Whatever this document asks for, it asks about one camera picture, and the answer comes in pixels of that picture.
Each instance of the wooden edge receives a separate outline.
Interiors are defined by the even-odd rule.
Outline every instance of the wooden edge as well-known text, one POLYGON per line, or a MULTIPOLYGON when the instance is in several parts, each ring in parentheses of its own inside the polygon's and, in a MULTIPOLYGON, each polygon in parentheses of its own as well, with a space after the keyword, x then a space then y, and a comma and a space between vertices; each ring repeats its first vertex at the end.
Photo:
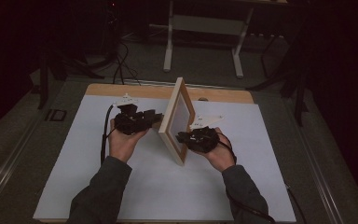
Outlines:
POLYGON ((42 223, 65 223, 67 218, 40 218, 36 219, 42 223))
POLYGON ((181 77, 179 77, 176 81, 175 87, 173 88, 172 96, 170 101, 168 102, 168 106, 164 114, 164 119, 161 122, 161 126, 158 130, 158 133, 169 151, 172 153, 176 162, 179 165, 184 165, 186 160, 187 146, 183 144, 182 148, 178 148, 178 146, 174 142, 175 136, 171 136, 169 134, 169 129, 172 126, 173 114, 178 105, 180 96, 182 96, 183 100, 185 101, 186 108, 190 114, 186 127, 188 127, 188 125, 193 122, 196 112, 194 110, 190 97, 188 96, 185 82, 181 77))
MULTIPOLYGON (((170 99, 173 87, 162 86, 131 86, 113 84, 90 84, 86 90, 86 95, 101 96, 123 96, 128 93, 131 97, 144 97, 155 99, 170 99)), ((199 98, 206 98, 213 102, 228 102, 240 104, 253 104, 252 94, 248 91, 233 91, 223 89, 189 88, 188 95, 192 101, 199 98)))

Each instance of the gray sleeve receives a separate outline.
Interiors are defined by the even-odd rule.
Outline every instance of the gray sleeve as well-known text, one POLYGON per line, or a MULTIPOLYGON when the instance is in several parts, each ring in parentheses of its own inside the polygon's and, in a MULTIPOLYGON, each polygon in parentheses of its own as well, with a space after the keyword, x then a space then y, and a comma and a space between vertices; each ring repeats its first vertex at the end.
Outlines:
MULTIPOLYGON (((255 182, 246 173, 241 165, 234 165, 222 172, 223 180, 228 194, 237 202, 256 210, 269 213, 266 200, 260 194, 255 182)), ((269 223, 264 218, 239 208, 235 203, 230 202, 231 213, 235 223, 269 223)))
POLYGON ((127 163, 107 157, 89 185, 72 200, 66 223, 116 223, 130 174, 127 163))

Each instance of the white paper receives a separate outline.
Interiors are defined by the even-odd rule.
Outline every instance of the white paper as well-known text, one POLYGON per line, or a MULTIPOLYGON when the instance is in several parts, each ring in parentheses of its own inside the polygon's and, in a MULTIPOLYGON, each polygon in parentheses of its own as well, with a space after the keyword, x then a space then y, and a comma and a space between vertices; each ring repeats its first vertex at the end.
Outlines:
MULTIPOLYGON (((86 95, 51 172, 35 219, 68 218, 72 199, 100 167, 105 115, 119 97, 86 95)), ((139 98, 138 111, 164 113, 168 100, 139 98)), ((282 174, 258 105, 193 102, 197 115, 223 116, 215 125, 229 138, 238 164, 266 198, 276 221, 295 222, 282 174)), ((114 108, 113 118, 119 110, 114 108)), ((158 135, 150 130, 129 160, 132 173, 124 191, 119 220, 229 221, 232 215, 220 172, 202 156, 188 151, 179 166, 158 135)))

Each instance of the wooden picture frame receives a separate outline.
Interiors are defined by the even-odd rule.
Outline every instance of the wooden picture frame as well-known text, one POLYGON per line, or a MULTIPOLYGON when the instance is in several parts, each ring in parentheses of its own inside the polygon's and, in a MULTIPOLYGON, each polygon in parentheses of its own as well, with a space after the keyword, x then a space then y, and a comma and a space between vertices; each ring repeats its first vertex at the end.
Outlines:
POLYGON ((179 77, 176 80, 158 133, 172 153, 176 163, 182 166, 185 165, 187 146, 179 143, 176 135, 179 132, 190 131, 189 125, 193 122, 195 114, 185 82, 182 77, 179 77))

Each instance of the finger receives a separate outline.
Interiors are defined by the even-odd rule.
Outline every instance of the finger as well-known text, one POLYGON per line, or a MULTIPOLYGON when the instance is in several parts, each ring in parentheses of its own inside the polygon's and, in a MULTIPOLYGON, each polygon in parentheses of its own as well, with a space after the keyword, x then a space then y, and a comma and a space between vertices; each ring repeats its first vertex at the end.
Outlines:
POLYGON ((215 127, 214 130, 215 130, 217 133, 222 133, 222 130, 220 130, 219 127, 215 127))
POLYGON ((112 131, 115 128, 115 120, 110 119, 110 131, 112 131))

